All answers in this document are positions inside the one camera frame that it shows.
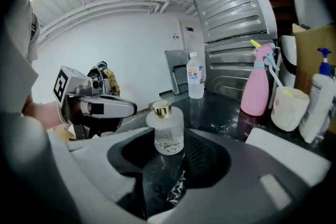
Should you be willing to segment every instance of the plastic water bottle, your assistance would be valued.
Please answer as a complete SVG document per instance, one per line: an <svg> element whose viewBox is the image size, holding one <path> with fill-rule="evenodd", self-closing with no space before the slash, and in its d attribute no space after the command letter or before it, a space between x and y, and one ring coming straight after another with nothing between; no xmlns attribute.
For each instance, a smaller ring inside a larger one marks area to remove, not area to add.
<svg viewBox="0 0 336 224"><path fill-rule="evenodd" d="M204 95L203 66L196 52L190 53L190 60L187 63L187 77L189 97L193 99L202 98Z"/></svg>

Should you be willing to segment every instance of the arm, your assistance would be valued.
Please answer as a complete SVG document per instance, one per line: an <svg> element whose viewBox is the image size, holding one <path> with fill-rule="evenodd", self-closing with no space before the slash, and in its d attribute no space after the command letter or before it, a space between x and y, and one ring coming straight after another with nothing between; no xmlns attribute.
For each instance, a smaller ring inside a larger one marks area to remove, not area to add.
<svg viewBox="0 0 336 224"><path fill-rule="evenodd" d="M29 94L26 103L22 109L25 116L31 116L40 121L43 127L48 130L62 124L58 116L57 102L48 104L37 104L33 102L33 96Z"/></svg>

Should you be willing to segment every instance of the cardboard box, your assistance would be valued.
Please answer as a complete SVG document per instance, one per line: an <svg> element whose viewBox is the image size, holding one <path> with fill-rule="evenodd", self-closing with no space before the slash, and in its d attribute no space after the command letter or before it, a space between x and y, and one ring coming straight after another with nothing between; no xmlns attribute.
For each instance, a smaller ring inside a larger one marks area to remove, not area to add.
<svg viewBox="0 0 336 224"><path fill-rule="evenodd" d="M323 61L322 53L318 48L328 48L332 51L328 55L330 65L336 65L336 27L328 25L305 31L295 31L294 36L297 45L297 72L295 88L310 93L312 77L319 73L320 64ZM336 119L333 119L329 131L336 133Z"/></svg>

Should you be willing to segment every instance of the white sleeve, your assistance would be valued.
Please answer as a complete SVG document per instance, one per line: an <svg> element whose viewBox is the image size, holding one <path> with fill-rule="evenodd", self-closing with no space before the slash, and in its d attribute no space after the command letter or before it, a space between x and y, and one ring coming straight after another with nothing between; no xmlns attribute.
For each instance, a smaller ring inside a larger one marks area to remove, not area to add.
<svg viewBox="0 0 336 224"><path fill-rule="evenodd" d="M40 34L40 22L38 21L35 13L32 13L31 24L32 31L27 54L27 60L29 62L37 60L37 39Z"/></svg>

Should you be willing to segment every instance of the bottle label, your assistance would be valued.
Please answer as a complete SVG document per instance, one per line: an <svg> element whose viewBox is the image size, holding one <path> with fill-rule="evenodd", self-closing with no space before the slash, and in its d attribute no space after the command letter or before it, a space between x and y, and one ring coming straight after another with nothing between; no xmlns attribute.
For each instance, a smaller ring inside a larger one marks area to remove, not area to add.
<svg viewBox="0 0 336 224"><path fill-rule="evenodd" d="M202 84L203 83L203 67L189 67L188 68L188 84Z"/></svg>
<svg viewBox="0 0 336 224"><path fill-rule="evenodd" d="M316 81L313 81L311 85L311 90L310 90L310 97L309 97L310 101L309 101L307 111L302 118L302 121L301 121L302 125L305 125L309 116L313 113L315 106L317 102L319 101L321 89L322 89L322 86L319 85Z"/></svg>

